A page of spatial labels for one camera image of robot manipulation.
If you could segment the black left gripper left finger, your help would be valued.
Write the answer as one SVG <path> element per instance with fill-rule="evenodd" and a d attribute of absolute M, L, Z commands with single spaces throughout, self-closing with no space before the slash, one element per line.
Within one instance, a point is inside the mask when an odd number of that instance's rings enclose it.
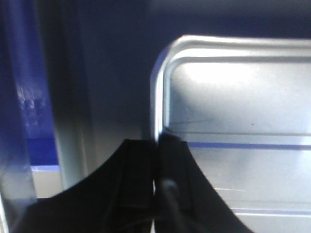
<path fill-rule="evenodd" d="M 148 233 L 152 226 L 152 147 L 124 140 L 97 170 L 27 208 L 16 233 Z"/>

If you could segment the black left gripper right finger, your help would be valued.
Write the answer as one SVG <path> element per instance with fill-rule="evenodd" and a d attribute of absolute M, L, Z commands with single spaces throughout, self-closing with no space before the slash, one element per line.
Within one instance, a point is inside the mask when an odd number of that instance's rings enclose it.
<path fill-rule="evenodd" d="M 162 134 L 157 143 L 157 233 L 249 233 L 204 176 L 187 142 Z"/>

